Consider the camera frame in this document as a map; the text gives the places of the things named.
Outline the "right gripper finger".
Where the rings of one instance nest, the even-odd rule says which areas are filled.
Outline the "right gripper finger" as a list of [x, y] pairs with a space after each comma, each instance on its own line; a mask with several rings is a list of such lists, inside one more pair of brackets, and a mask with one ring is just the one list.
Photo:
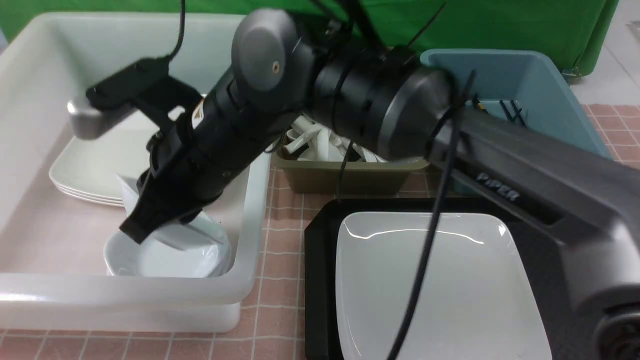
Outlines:
[[162, 187], [146, 188], [141, 194], [134, 187], [122, 187], [121, 195], [127, 215], [119, 230], [138, 245], [163, 226], [189, 223], [201, 212], [192, 196]]

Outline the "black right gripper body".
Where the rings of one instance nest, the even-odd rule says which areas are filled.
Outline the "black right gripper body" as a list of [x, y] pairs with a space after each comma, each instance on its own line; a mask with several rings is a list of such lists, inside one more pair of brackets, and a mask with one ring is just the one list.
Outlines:
[[281, 130], [278, 112], [261, 111], [236, 85], [217, 85], [154, 146], [142, 191], [162, 188], [215, 202]]

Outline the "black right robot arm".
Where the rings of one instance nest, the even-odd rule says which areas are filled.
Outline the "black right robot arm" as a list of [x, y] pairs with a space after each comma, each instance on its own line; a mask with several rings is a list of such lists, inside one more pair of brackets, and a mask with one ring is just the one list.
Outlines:
[[361, 5], [349, 23], [263, 7], [240, 21], [231, 64], [190, 119], [150, 142], [138, 201], [119, 226], [141, 244], [189, 223], [215, 202], [300, 115], [386, 160], [422, 157], [442, 168], [404, 317], [388, 358], [405, 344], [430, 265], [450, 177], [560, 247], [574, 309], [606, 313], [601, 360], [639, 358], [639, 171], [466, 107], [443, 69], [408, 47], [384, 46]]

